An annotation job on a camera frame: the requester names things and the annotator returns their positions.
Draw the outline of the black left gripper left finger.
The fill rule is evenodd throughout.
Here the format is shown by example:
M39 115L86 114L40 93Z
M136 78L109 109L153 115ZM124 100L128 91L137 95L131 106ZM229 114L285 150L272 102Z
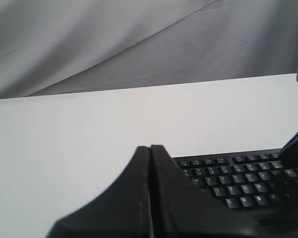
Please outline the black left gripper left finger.
M140 146L97 198L57 220L49 238L149 238L150 149Z

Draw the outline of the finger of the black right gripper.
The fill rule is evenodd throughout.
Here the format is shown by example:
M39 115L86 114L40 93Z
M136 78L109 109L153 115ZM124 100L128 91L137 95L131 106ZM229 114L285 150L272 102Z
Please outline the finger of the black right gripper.
M279 159L284 166L298 166L298 132L281 149Z

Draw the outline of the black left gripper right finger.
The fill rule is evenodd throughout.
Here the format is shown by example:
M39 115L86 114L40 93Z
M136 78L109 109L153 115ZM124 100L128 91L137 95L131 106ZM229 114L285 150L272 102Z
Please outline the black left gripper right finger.
M184 176L162 145L153 145L150 201L155 238L262 238L257 221L231 210Z

